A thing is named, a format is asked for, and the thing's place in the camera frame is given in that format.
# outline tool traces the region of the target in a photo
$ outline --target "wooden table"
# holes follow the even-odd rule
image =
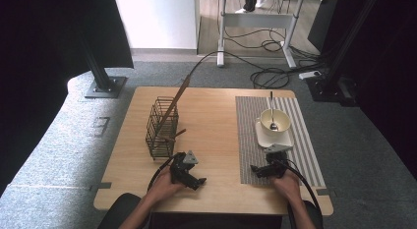
[[[94,200],[109,208],[124,193],[143,196],[149,180],[164,160],[152,160],[145,142],[151,106],[158,96],[175,96],[177,87],[138,87],[114,146],[102,184]],[[286,202],[271,186],[240,183],[236,96],[269,96],[267,89],[187,88],[178,102],[178,130],[174,151],[192,150],[200,161],[190,173],[208,178],[196,191],[185,189],[158,205],[155,211],[286,214]],[[274,90],[275,97],[294,97],[290,90]],[[302,197],[311,200],[301,187]],[[323,215],[331,215],[329,196],[317,196]]]
[[[292,14],[234,14],[226,13],[226,0],[221,0],[220,8],[220,38],[218,40],[217,51],[224,50],[224,31],[226,27],[246,27],[246,28],[269,28],[287,29],[284,41],[281,41],[282,51],[284,52],[288,66],[295,68],[296,64],[292,57],[289,45],[292,34],[300,16],[303,0],[297,0],[297,6]],[[224,53],[217,53],[217,66],[224,66]]]

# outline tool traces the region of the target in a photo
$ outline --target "black tripod base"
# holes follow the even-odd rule
[[[92,82],[89,90],[87,90],[85,98],[117,98],[123,88],[127,78],[126,77],[108,77],[110,80],[109,89],[101,89],[97,83]]]
[[[350,80],[341,78],[338,82],[338,89],[327,91],[324,89],[324,80],[307,79],[307,85],[314,101],[337,102],[342,106],[357,106],[354,95],[352,96],[353,83]]]

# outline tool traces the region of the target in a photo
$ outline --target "white plate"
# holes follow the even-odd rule
[[[255,131],[257,133],[258,144],[262,147],[270,147],[275,143],[283,145],[283,148],[294,146],[294,138],[292,137],[291,129],[282,132],[276,137],[272,137],[264,133],[261,122],[257,119],[255,122]]]

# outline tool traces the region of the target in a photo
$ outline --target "gray carpet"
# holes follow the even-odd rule
[[[84,99],[92,74],[72,79],[60,112],[0,200],[0,228],[95,228],[105,213],[92,205],[97,185],[135,88],[179,86],[195,64],[109,69],[129,78],[118,99]],[[203,63],[191,86],[252,88],[256,71]],[[330,190],[334,214],[325,218],[326,228],[417,228],[417,183],[360,108],[314,102],[296,76],[285,88],[298,98]],[[282,228],[289,228],[285,218]]]

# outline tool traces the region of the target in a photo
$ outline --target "black curtain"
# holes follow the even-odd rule
[[[89,71],[80,33],[104,68],[133,68],[115,0],[0,0],[1,188],[53,121],[67,82]]]
[[[350,30],[364,1],[338,0],[325,41],[326,51],[331,51]],[[357,103],[414,177],[416,6],[417,0],[377,0],[339,66],[331,71],[355,82]]]

